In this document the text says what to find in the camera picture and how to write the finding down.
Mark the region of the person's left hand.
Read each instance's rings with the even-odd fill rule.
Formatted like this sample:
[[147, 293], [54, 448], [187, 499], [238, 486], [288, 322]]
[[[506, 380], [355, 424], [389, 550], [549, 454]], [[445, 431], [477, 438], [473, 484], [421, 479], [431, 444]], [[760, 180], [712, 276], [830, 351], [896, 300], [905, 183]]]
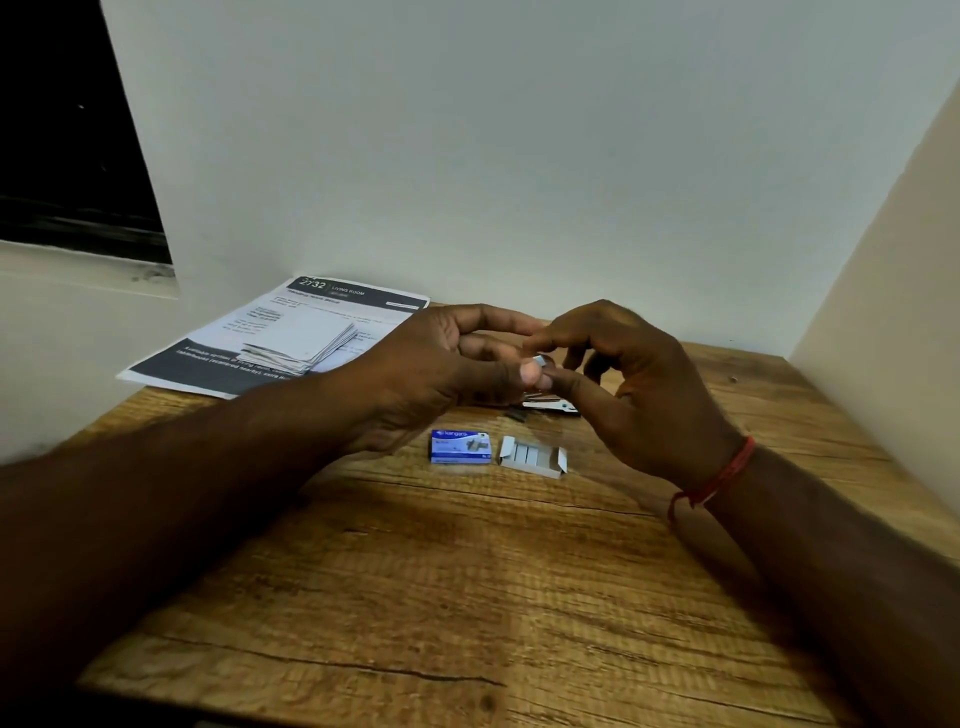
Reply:
[[450, 409], [449, 396], [462, 363], [466, 334], [526, 337], [545, 327], [539, 319], [489, 304], [431, 307], [412, 315], [370, 350], [330, 371], [342, 413], [333, 459], [390, 454], [429, 429]]

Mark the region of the person's left forearm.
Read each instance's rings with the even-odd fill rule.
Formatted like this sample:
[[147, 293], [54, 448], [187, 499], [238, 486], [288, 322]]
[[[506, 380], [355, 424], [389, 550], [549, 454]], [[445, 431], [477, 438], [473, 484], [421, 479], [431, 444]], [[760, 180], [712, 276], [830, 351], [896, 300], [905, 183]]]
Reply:
[[314, 375], [0, 467], [0, 706], [72, 683], [344, 454], [375, 400]]

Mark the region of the black and white stapler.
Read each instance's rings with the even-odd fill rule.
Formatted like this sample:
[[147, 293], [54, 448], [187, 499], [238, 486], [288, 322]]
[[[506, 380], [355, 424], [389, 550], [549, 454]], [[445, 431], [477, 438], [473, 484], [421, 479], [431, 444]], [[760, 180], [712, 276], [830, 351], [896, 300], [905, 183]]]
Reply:
[[527, 422], [535, 413], [549, 417], [581, 417], [580, 411], [572, 403], [552, 395], [527, 396], [505, 410], [507, 417], [522, 423]]

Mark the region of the blue staple box sleeve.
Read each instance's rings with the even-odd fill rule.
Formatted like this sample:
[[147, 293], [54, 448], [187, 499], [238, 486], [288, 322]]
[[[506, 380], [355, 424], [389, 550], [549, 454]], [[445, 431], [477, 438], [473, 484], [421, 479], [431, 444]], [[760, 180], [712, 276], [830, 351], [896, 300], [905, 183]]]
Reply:
[[491, 436], [485, 431], [433, 429], [428, 442], [432, 465], [489, 465], [494, 459]]

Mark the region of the person's right hand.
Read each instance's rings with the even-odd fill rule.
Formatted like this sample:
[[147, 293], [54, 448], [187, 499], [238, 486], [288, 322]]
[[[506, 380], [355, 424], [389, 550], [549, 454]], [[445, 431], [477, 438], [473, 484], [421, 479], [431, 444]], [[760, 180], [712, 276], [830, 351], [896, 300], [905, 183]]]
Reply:
[[530, 354], [586, 344], [577, 372], [623, 403], [610, 452], [627, 466], [691, 493], [739, 475], [755, 450], [726, 418], [680, 342], [609, 300], [576, 307], [523, 343]]

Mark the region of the printed paper sheet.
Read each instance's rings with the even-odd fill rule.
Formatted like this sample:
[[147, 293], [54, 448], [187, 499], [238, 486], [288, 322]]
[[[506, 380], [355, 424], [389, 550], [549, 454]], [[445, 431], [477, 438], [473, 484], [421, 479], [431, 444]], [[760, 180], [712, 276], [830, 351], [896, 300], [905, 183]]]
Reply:
[[[351, 362], [430, 304], [426, 295], [335, 277], [300, 275], [130, 365], [126, 383], [234, 399], [257, 387], [328, 372]], [[237, 360], [244, 342], [293, 316], [339, 316], [356, 336], [304, 374], [294, 375]]]

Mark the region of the dark window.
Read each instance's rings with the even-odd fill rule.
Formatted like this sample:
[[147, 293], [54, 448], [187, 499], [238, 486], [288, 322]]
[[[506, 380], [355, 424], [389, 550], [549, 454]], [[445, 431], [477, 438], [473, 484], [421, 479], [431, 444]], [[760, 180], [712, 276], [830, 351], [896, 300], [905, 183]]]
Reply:
[[100, 0], [0, 0], [0, 240], [172, 264]]

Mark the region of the stack of white papers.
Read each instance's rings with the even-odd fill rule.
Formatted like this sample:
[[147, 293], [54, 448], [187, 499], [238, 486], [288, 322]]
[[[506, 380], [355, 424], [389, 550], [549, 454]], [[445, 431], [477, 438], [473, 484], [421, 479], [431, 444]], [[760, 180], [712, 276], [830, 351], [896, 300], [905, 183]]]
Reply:
[[299, 376], [352, 341], [356, 325], [339, 316], [287, 316], [243, 343], [238, 361]]

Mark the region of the white staple box tray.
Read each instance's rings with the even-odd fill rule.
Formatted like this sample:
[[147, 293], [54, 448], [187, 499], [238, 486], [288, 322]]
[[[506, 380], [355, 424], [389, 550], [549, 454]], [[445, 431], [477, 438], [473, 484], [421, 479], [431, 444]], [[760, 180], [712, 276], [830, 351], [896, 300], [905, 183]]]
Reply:
[[[519, 442], [539, 446], [540, 456], [538, 467], [517, 465], [513, 461], [514, 450], [516, 444]], [[497, 455], [497, 464], [510, 470], [552, 480], [558, 480], [569, 472], [568, 453], [563, 447], [544, 443], [535, 443], [522, 439], [519, 440], [513, 436], [504, 436], [502, 438]]]

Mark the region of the person's right forearm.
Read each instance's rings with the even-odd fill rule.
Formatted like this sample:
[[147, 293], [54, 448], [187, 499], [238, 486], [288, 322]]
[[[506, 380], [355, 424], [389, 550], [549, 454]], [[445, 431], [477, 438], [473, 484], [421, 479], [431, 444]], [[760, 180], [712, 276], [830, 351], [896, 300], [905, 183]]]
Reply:
[[704, 504], [891, 728], [960, 728], [960, 569], [765, 447]]

